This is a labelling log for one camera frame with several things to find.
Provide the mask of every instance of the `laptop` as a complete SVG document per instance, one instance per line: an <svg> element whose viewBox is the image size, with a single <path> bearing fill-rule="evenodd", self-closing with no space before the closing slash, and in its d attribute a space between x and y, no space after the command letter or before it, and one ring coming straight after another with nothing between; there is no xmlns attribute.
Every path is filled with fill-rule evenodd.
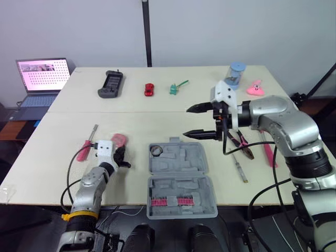
<svg viewBox="0 0 336 252"><path fill-rule="evenodd" d="M70 77L66 58L23 59L16 61L26 98L9 120L40 120Z"/></svg>

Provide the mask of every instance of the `yellow ring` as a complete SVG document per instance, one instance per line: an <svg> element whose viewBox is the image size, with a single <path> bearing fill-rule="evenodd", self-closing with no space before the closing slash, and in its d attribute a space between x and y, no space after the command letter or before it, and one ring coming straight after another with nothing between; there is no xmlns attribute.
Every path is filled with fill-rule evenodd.
<svg viewBox="0 0 336 252"><path fill-rule="evenodd" d="M62 219L68 222L72 217L79 216L79 215L87 215L87 216L92 216L96 219L98 219L98 214L90 211L77 211L73 212L71 214L62 214Z"/></svg>

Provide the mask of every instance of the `red toy car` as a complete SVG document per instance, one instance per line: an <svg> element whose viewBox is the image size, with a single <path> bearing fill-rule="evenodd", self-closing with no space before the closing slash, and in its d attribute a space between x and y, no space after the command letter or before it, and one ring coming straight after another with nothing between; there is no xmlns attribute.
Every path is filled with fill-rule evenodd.
<svg viewBox="0 0 336 252"><path fill-rule="evenodd" d="M147 83L145 86L145 96L153 96L154 95L154 84Z"/></svg>

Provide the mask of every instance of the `green toy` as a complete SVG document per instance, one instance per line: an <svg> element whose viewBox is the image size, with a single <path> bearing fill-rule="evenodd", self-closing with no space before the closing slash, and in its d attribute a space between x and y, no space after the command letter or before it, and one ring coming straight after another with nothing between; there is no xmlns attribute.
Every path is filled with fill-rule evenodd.
<svg viewBox="0 0 336 252"><path fill-rule="evenodd" d="M182 86L183 84L186 84L187 82L189 82L189 80L185 80L183 81L181 84L179 85L176 85L176 84L173 84L170 86L170 94L172 95L176 95L177 94L177 91L179 90L180 86Z"/></svg>

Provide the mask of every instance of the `laptop keyboard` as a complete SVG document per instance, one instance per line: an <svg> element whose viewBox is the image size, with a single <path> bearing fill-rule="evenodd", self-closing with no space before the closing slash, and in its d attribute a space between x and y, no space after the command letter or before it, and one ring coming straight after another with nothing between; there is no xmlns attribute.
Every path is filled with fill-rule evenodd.
<svg viewBox="0 0 336 252"><path fill-rule="evenodd" d="M20 107L50 107L56 96L28 96Z"/></svg>

